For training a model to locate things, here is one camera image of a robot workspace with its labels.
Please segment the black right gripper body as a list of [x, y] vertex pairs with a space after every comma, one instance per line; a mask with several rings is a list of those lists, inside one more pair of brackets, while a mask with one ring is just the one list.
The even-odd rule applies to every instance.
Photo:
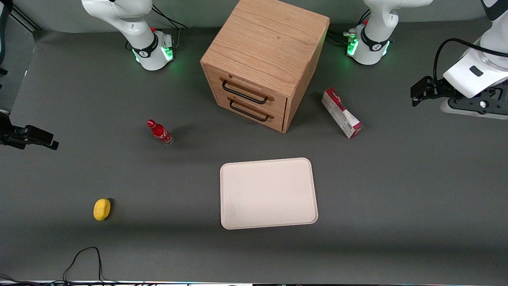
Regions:
[[0, 144], [8, 145], [20, 150], [25, 149], [25, 144], [17, 141], [15, 135], [16, 127], [11, 124], [7, 114], [0, 115]]

